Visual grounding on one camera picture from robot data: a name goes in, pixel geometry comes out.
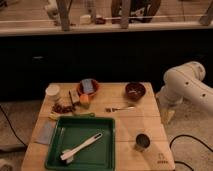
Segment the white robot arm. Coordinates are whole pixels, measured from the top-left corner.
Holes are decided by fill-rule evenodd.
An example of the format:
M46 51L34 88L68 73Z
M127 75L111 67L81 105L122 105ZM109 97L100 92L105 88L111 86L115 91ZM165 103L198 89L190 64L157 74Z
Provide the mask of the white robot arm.
M164 85L156 94L161 113L161 122L168 124L175 114L172 107L187 99L213 114L213 88L204 84L206 71L196 61L168 69L163 76Z

